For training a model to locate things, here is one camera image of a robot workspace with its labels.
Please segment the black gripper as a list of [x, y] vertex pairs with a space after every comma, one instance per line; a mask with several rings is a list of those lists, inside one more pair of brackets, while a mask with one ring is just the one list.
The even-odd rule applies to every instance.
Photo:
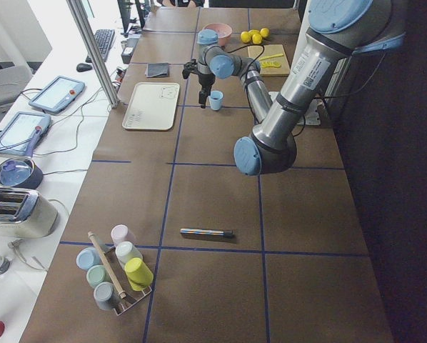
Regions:
[[198, 77], [198, 81], [201, 85], [201, 91], [199, 92], [199, 105], [202, 109], [205, 109], [208, 98], [206, 91], [210, 91], [214, 85], [214, 74], [206, 65], [197, 62], [196, 59], [192, 59], [184, 64], [182, 70], [183, 79], [188, 79], [191, 74], [195, 74]]

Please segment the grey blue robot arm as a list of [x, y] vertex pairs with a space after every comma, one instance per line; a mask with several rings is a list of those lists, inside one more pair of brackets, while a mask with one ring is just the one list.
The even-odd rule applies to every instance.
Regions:
[[251, 176], [283, 172], [297, 155], [291, 132], [332, 77], [338, 61], [401, 46], [407, 9], [407, 1], [312, 1], [305, 15], [306, 45], [274, 98], [260, 76], [259, 62], [225, 52], [210, 29], [199, 32], [199, 57], [184, 64], [182, 75], [185, 79], [197, 75], [200, 106], [206, 105], [215, 80], [237, 76], [257, 124], [236, 142], [236, 166]]

